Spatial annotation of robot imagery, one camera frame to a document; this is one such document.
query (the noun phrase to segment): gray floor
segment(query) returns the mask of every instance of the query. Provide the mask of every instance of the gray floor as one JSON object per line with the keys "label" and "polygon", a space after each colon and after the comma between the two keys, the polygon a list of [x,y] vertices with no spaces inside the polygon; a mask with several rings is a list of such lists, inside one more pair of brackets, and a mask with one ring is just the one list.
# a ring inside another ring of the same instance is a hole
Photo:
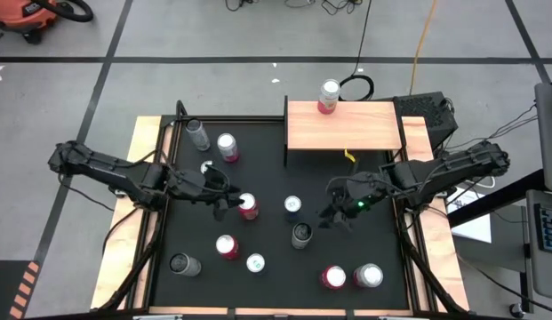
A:
{"label": "gray floor", "polygon": [[[193,114],[281,115],[285,94],[293,100],[313,100],[323,80],[342,79],[352,72],[353,63],[316,63],[316,57],[356,56],[368,3],[350,15],[328,16],[319,0],[296,10],[286,8],[283,0],[261,0],[238,12],[228,12],[221,0],[87,2],[96,13],[92,23],[60,20],[38,46],[14,34],[0,41],[2,57],[31,57],[0,60],[0,260],[34,258],[58,190],[46,160],[55,143],[76,138],[89,104],[95,114],[87,145],[122,157],[136,116],[171,114],[177,99]],[[99,76],[102,63],[112,61],[102,58],[124,5],[131,2],[115,56],[145,57],[146,63],[113,63],[107,78]],[[552,0],[514,4],[538,54],[552,58]],[[374,0],[363,56],[412,57],[430,5],[427,0]],[[415,93],[442,91],[452,98],[460,125],[452,145],[487,136],[528,109],[533,86],[540,81],[533,64],[515,60],[531,56],[503,0],[440,1],[422,56],[466,58],[459,65],[419,64],[414,87]],[[46,63],[40,57],[53,60]],[[188,59],[165,64],[151,57]],[[198,57],[265,59],[192,59]],[[506,59],[489,65],[484,63],[487,57]],[[360,73],[374,79],[374,98],[408,92],[412,65],[407,61],[359,66]],[[552,65],[545,67],[552,78]],[[91,101],[98,81],[103,90],[99,101],[95,94]],[[356,98],[364,86],[349,84],[344,90],[347,98]],[[496,141],[512,159],[508,174],[497,179],[497,188],[540,167],[536,123]],[[114,203],[96,182],[76,178],[72,185],[106,204]],[[68,194],[28,316],[88,310],[109,222],[108,212]],[[479,267],[519,289],[517,274]],[[475,270],[462,266],[462,272],[470,306],[479,314],[506,316],[507,305],[517,302]],[[539,300],[552,306],[552,300]],[[537,310],[532,318],[552,315]]]}

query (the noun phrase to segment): wooden shelf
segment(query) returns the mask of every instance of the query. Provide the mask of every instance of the wooden shelf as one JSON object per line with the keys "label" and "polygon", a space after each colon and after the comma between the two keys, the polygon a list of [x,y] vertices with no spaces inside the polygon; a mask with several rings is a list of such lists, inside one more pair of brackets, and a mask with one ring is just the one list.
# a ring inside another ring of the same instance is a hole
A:
{"label": "wooden shelf", "polygon": [[287,148],[297,150],[398,150],[402,147],[394,103],[340,101],[330,115],[317,101],[289,101]]}

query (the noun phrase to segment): can lid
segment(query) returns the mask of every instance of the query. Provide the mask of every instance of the can lid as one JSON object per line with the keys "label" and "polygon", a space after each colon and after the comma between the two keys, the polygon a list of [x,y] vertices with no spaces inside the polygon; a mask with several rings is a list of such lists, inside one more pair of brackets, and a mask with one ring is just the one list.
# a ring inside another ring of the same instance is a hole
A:
{"label": "can lid", "polygon": [[301,209],[301,200],[296,196],[288,196],[285,198],[284,205],[288,212],[297,212]]}
{"label": "can lid", "polygon": [[337,93],[339,92],[339,83],[337,82],[337,80],[325,80],[325,83],[323,84],[323,89],[327,92],[327,93]]}
{"label": "can lid", "polygon": [[198,119],[190,119],[187,122],[187,130],[189,131],[197,131],[198,128],[201,127],[201,122]]}
{"label": "can lid", "polygon": [[229,253],[234,249],[234,238],[229,235],[219,236],[216,240],[216,250],[220,253]]}
{"label": "can lid", "polygon": [[212,160],[206,160],[201,164],[201,173],[202,174],[204,174],[208,170],[208,168],[206,167],[207,165],[212,165]]}
{"label": "can lid", "polygon": [[244,200],[244,203],[239,205],[244,210],[250,210],[256,204],[256,199],[249,193],[240,195],[240,199]]}
{"label": "can lid", "polygon": [[311,227],[309,224],[305,222],[300,222],[293,227],[293,235],[301,241],[309,240],[311,235],[313,235],[313,231],[311,230]]}
{"label": "can lid", "polygon": [[374,264],[371,264],[363,272],[363,277],[366,283],[378,286],[382,282],[382,270]]}
{"label": "can lid", "polygon": [[248,270],[251,272],[260,272],[262,269],[264,269],[264,266],[266,265],[266,261],[264,261],[264,257],[261,256],[261,254],[254,253],[250,257],[248,257],[248,260],[246,261],[246,267],[248,267]]}
{"label": "can lid", "polygon": [[218,145],[220,148],[230,148],[234,144],[234,137],[230,133],[222,133],[219,136]]}
{"label": "can lid", "polygon": [[340,287],[344,285],[345,280],[347,279],[347,275],[345,275],[345,271],[339,266],[333,266],[330,267],[329,270],[327,270],[327,282],[334,286],[334,287]]}
{"label": "can lid", "polygon": [[188,267],[188,256],[185,253],[177,253],[172,256],[169,262],[169,267],[172,272],[183,272]]}

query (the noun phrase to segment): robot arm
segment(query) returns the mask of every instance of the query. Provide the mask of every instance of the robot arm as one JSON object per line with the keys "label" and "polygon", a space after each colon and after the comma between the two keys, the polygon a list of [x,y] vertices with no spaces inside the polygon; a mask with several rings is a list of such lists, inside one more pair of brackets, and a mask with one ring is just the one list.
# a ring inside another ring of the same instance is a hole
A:
{"label": "robot arm", "polygon": [[337,177],[327,188],[332,202],[319,214],[324,218],[320,227],[334,224],[350,229],[348,220],[388,196],[405,199],[409,208],[419,209],[439,192],[475,177],[501,176],[509,166],[508,154],[499,145],[483,141],[465,151],[427,162],[386,164],[379,172]]}
{"label": "robot arm", "polygon": [[230,195],[240,191],[228,184],[228,177],[209,166],[201,174],[192,170],[176,171],[169,164],[135,163],[108,156],[75,141],[56,146],[48,161],[51,170],[64,175],[83,174],[111,189],[127,194],[136,207],[160,211],[166,199],[188,200],[214,205],[214,217],[222,220],[230,207],[242,203]]}

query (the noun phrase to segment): white paper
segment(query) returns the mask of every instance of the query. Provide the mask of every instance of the white paper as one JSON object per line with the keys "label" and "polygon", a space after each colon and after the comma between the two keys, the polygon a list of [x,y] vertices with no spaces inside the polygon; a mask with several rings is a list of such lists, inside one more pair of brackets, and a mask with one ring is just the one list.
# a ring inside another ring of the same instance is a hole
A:
{"label": "white paper", "polygon": [[[448,198],[448,202],[453,200],[456,196],[458,196],[461,192],[463,192],[463,188],[457,188],[457,192],[455,192],[452,196]],[[451,214],[451,212],[454,212],[461,208],[462,206],[466,204],[470,204],[477,200],[477,194],[475,191],[468,191],[464,193],[462,196],[459,197],[454,203],[448,205],[447,212],[448,214]],[[472,220],[468,223],[464,223],[460,226],[457,226],[455,228],[452,228],[452,233],[456,236],[464,236],[469,239],[483,241],[488,244],[491,243],[491,219],[489,217],[489,214],[485,214],[483,217],[479,217],[475,220]]]}

